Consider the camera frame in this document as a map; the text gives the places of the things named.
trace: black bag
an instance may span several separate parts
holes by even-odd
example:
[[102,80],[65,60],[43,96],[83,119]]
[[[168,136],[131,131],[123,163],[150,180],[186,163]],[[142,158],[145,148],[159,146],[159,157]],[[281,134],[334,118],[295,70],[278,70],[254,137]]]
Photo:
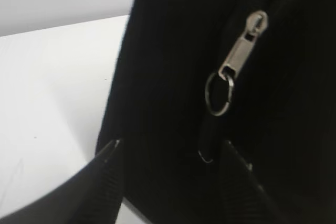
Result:
[[97,151],[153,224],[336,223],[335,3],[134,1]]

